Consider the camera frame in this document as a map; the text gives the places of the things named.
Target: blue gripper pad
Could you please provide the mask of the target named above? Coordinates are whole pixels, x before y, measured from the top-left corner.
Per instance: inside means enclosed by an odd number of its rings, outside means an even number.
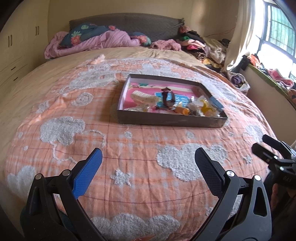
[[[80,170],[73,182],[73,194],[75,199],[83,196],[94,178],[97,170],[102,164],[103,154],[99,148],[95,148],[86,159],[86,164]]]
[[[221,198],[223,194],[225,170],[219,162],[211,160],[202,147],[195,151],[195,163],[200,170],[211,193]]]

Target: hand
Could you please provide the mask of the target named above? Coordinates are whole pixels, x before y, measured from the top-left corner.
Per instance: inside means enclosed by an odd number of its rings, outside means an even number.
[[[296,190],[286,188],[287,193],[291,198],[295,198],[296,196]],[[273,211],[277,204],[279,203],[279,185],[275,183],[272,187],[272,195],[271,195],[271,200],[270,200],[270,210]]]
[[[272,187],[272,195],[271,195],[271,200],[270,200],[270,210],[271,212],[275,209],[277,204],[279,203],[279,185],[275,183]]]

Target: drawer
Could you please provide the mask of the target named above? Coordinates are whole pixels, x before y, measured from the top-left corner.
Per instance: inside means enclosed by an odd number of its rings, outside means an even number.
[[[25,65],[26,65],[26,63],[24,62],[23,56],[18,56],[16,58],[14,58],[9,64],[4,66],[0,70],[0,84],[2,81],[8,79],[11,75],[18,72]]]
[[[30,72],[29,65],[26,64],[18,68],[15,73],[11,74],[8,78],[1,80],[0,82],[0,102],[3,97],[8,95],[12,89],[15,87],[17,82],[22,79],[26,74]]]

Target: textured pad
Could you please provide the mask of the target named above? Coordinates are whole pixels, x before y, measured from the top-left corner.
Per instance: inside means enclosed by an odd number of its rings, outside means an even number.
[[[263,135],[262,141],[275,150],[280,150],[281,143],[268,135]]]
[[[95,148],[86,159],[86,164],[74,179],[73,194],[76,199],[83,196],[102,164],[103,154],[99,148]]]
[[[219,162],[211,160],[202,147],[195,151],[195,163],[205,179],[211,193],[218,198],[223,194],[223,167]]]

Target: window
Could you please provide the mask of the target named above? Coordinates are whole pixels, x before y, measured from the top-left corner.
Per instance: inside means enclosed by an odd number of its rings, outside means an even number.
[[[255,8],[253,43],[259,40],[260,61],[265,68],[278,69],[284,78],[296,81],[295,29],[277,5],[256,0]]]

